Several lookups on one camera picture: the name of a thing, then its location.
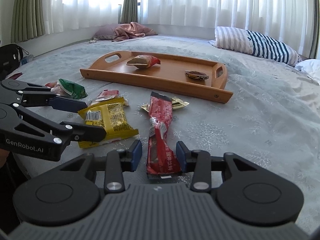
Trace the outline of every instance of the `bedsheet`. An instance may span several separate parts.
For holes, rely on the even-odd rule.
[[[86,88],[89,102],[103,89],[116,89],[129,100],[125,107],[128,123],[139,129],[143,156],[135,173],[124,173],[126,186],[130,183],[150,183],[146,177],[148,114],[140,105],[148,103],[151,90],[117,83],[82,78],[79,68],[88,68],[98,57],[116,50],[136,50],[182,55],[223,62],[228,68],[226,89],[234,93],[227,104],[176,95],[189,106],[174,110],[169,128],[168,144],[175,150],[178,140],[190,149],[199,148],[212,155],[234,152],[297,184],[305,196],[297,224],[312,232],[320,224],[320,88],[307,76],[283,63],[255,58],[211,46],[206,40],[172,36],[152,36],[111,43],[87,42],[58,49],[37,57],[18,68],[19,80],[46,84],[58,78],[68,79]],[[161,92],[168,96],[171,93]],[[37,107],[33,111],[55,122],[83,122],[74,113]],[[129,147],[135,138],[89,149],[79,149],[72,142],[60,162],[38,160],[17,155],[31,177],[37,176],[83,153],[103,156],[116,148]],[[191,174],[172,179],[190,183]],[[212,173],[212,185],[222,180]],[[103,173],[96,184],[102,186]]]

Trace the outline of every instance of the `plastic bottle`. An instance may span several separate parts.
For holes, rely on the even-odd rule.
[[[24,64],[27,64],[30,61],[33,61],[33,55],[32,54],[23,57],[22,60],[20,61],[20,66],[22,66]]]

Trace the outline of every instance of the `black bag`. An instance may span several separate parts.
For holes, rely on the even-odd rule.
[[[25,50],[16,44],[0,47],[0,81],[20,66],[23,51]]]

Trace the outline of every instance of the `curtain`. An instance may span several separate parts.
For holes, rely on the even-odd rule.
[[[319,0],[314,0],[315,4],[315,21],[314,21],[314,29],[313,29],[313,40],[311,45],[311,51],[309,58],[316,58],[317,51],[318,51],[318,45],[319,45]]]
[[[138,0],[124,0],[121,11],[120,23],[138,21]]]
[[[123,0],[46,0],[45,33],[118,23]]]
[[[26,41],[43,34],[42,0],[14,0],[11,42]]]
[[[268,35],[309,55],[314,0],[141,0],[139,22],[232,26]]]

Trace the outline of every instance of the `wooden tray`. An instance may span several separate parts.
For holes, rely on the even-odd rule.
[[[107,58],[114,55],[119,59],[106,62]],[[161,65],[154,65],[147,69],[127,66],[127,62],[137,55],[157,57]],[[185,74],[186,70],[206,73],[209,79],[202,81],[191,79]],[[115,51],[100,57],[89,69],[80,69],[80,72],[84,78],[167,91],[220,103],[228,102],[233,95],[232,92],[224,90],[228,78],[228,71],[224,64],[191,57]]]

